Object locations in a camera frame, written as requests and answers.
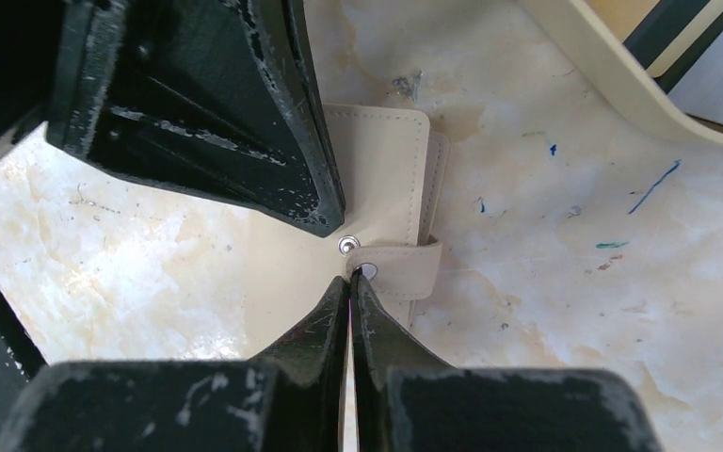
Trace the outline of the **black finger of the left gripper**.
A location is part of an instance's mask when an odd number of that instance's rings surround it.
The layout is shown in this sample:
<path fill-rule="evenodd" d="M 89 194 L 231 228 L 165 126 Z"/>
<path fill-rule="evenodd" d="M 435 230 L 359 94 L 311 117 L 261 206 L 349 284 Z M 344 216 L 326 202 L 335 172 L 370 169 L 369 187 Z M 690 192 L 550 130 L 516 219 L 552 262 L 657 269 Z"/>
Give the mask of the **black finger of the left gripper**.
<path fill-rule="evenodd" d="M 345 221 L 300 1 L 70 1 L 46 139 L 325 237 Z"/>

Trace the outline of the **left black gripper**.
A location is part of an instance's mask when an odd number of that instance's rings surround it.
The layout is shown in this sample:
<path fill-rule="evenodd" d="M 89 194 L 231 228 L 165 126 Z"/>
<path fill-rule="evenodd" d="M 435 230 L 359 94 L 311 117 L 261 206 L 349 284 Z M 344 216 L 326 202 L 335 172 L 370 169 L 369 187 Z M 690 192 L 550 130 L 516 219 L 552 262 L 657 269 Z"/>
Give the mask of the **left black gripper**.
<path fill-rule="evenodd" d="M 0 1 L 0 160 L 45 119 L 63 25 L 77 1 Z"/>

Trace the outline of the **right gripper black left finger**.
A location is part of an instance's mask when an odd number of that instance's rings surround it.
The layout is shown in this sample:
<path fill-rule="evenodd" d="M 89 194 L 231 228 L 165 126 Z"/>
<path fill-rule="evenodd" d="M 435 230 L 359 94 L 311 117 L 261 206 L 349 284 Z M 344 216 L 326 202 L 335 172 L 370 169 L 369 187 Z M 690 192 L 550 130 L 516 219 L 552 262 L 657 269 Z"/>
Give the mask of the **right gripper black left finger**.
<path fill-rule="evenodd" d="M 0 451 L 337 451 L 348 283 L 246 360 L 80 361 L 43 368 Z"/>

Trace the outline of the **beige card sleeve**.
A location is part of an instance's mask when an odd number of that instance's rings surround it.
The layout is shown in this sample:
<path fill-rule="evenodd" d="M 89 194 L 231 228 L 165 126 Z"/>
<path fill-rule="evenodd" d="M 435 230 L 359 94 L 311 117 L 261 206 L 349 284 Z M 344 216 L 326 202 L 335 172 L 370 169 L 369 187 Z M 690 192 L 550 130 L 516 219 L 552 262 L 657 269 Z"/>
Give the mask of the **beige card sleeve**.
<path fill-rule="evenodd" d="M 254 353 L 311 311 L 334 278 L 358 267 L 403 326 L 437 279 L 442 245 L 430 228 L 448 139 L 417 110 L 326 105 L 324 112 L 345 192 L 345 223 L 320 238 L 250 216 L 245 328 Z"/>

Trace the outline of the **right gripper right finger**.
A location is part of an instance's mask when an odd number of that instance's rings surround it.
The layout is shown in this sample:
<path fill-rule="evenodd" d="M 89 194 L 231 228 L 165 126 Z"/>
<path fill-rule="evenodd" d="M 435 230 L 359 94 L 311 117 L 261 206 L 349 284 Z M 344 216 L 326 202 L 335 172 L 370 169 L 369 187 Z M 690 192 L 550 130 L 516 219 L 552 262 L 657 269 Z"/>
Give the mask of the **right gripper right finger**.
<path fill-rule="evenodd" d="M 658 451 L 636 392 L 592 368 L 461 368 L 383 308 L 361 271 L 349 283 L 363 451 Z"/>

